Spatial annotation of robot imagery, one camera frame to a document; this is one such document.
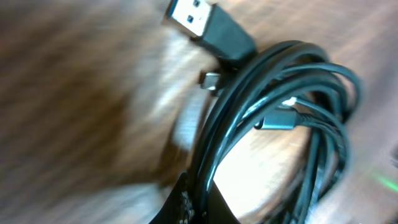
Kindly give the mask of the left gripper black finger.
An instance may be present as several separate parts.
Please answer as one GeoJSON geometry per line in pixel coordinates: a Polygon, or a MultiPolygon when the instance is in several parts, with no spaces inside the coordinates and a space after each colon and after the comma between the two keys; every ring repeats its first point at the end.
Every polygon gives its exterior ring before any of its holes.
{"type": "Polygon", "coordinates": [[[195,211],[187,191],[187,177],[186,172],[180,175],[164,205],[149,224],[239,224],[215,184],[210,190],[206,213],[195,211]]]}

